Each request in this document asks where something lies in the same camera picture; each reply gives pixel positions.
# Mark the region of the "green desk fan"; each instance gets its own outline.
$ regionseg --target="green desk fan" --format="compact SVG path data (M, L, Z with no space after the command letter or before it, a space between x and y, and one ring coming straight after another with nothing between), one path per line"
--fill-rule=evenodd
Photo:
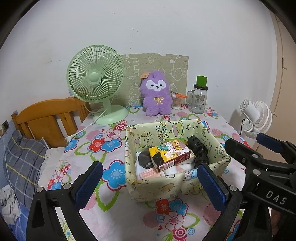
M125 77L121 56L112 48L93 45L79 51L67 70L67 83L74 95L89 103L103 102L103 108L94 114L99 125L123 120L128 111L120 105L111 105Z

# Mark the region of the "fan base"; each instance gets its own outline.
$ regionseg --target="fan base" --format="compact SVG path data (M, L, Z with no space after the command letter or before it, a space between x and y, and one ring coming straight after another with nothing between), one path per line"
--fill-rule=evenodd
M123 120L128 115L128 110L121 105L111 105L110 112L106 115L103 115L99 118L100 114L104 111L104 109L98 110L96 114L94 114L94 121L99 125L110 125L116 122Z

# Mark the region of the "beige cabinet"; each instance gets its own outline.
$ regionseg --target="beige cabinet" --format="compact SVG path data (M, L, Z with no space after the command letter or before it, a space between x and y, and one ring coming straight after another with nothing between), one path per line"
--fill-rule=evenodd
M296 43L279 19L276 18L274 24L279 67L271 104L274 114L271 127L266 134L296 145ZM284 161L281 155L263 146L257 147L257 151L265 159Z

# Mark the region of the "purple plush toy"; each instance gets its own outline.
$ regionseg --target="purple plush toy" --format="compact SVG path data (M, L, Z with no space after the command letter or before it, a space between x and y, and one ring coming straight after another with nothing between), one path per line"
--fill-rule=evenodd
M170 85L162 72L152 72L143 79L140 91L144 96L143 106L146 108L147 116L170 114L173 99L170 95Z

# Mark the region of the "gray plaid fabric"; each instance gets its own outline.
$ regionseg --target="gray plaid fabric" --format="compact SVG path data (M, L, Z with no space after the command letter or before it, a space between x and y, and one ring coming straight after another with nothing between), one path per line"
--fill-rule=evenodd
M33 195L38 188L39 171L46 150L43 141L23 138L18 130L13 132L5 150L5 177L7 180L9 177L18 202L27 209L30 209Z

